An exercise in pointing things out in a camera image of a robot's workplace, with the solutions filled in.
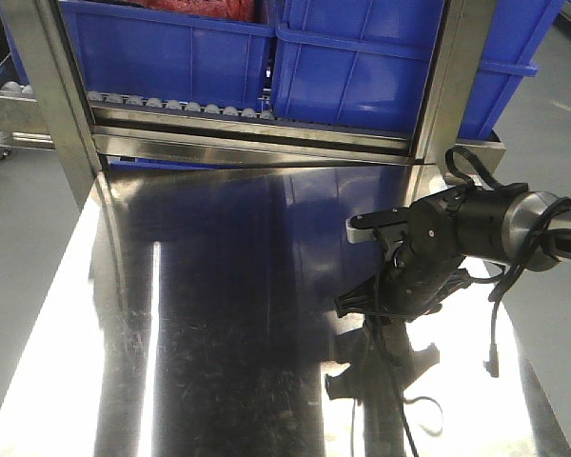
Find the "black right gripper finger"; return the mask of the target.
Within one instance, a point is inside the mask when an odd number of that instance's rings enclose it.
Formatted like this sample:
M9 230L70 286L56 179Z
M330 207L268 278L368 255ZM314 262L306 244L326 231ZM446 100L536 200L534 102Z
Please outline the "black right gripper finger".
M379 306L376 300L376 287L373 283L362 283L351 291L335 299L336 314L339 318L350 313L376 315Z

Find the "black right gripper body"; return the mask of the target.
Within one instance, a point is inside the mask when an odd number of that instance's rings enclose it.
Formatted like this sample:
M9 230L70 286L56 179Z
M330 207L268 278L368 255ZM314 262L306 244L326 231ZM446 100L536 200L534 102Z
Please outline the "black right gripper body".
M378 274L373 311L412 321L437 306L436 295L463 261L456 223L464 202L435 194L407 208L407 233Z

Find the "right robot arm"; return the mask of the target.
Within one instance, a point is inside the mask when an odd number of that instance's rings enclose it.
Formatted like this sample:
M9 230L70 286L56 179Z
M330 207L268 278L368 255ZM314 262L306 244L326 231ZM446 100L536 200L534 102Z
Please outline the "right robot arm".
M349 242L375 241L384 259L377 273L336 299L339 316L412 321L436 312L445 298L474 283L461 267L465 258L506 267L495 279L499 292L521 271L571 261L570 200L524 186L456 186L409 207L353 216L346 228Z

